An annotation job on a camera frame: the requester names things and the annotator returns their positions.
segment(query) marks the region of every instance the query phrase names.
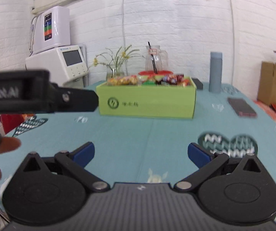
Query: blue thermos bottle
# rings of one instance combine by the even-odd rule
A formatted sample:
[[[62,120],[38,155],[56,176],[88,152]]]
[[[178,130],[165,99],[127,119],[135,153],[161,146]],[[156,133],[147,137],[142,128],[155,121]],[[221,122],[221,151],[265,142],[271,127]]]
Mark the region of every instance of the blue thermos bottle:
[[[222,90],[222,52],[211,52],[210,84],[208,91],[219,94]]]

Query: teal tablecloth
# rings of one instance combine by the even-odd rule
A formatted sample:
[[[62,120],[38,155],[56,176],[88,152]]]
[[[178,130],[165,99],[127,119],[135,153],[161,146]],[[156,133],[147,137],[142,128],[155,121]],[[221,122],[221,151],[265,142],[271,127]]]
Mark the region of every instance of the teal tablecloth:
[[[227,97],[244,98],[258,118],[238,117]],[[85,118],[83,122],[88,120],[77,122],[79,117]],[[111,185],[118,181],[147,182],[150,170],[152,178],[162,178],[173,185],[197,170],[188,159],[187,147],[205,131],[219,132],[228,138],[251,135],[258,144],[259,159],[276,182],[276,123],[240,92],[211,94],[206,85],[203,91],[197,91],[192,120],[100,116],[98,109],[92,113],[37,115],[40,118],[48,121],[18,136],[22,141],[20,149],[0,155],[0,188],[30,151],[43,157],[53,156],[60,150],[72,151],[87,141],[94,143],[95,157],[86,169]]]

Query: glass jug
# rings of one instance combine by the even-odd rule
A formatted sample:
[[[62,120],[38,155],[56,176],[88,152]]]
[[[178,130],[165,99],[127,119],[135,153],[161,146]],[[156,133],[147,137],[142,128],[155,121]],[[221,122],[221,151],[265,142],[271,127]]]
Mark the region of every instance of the glass jug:
[[[145,59],[145,70],[154,71],[153,61],[157,71],[168,70],[168,54],[166,51],[161,50],[159,45],[146,46],[147,55]]]

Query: white machine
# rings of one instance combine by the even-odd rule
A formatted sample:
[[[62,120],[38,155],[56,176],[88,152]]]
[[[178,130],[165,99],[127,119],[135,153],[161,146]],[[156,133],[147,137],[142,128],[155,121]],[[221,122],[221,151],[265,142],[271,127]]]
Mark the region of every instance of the white machine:
[[[70,9],[56,6],[34,17],[30,28],[30,52],[71,45]]]
[[[87,65],[78,45],[59,47],[32,55],[26,59],[27,69],[46,69],[50,81],[60,87],[83,88]]]

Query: cardboard box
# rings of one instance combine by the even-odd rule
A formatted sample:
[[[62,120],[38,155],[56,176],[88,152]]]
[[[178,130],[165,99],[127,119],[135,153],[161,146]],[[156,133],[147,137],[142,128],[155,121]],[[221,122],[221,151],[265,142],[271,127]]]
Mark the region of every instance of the cardboard box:
[[[262,62],[258,100],[266,105],[276,104],[276,64]]]
[[[96,87],[101,115],[193,118],[196,86],[119,85]]]

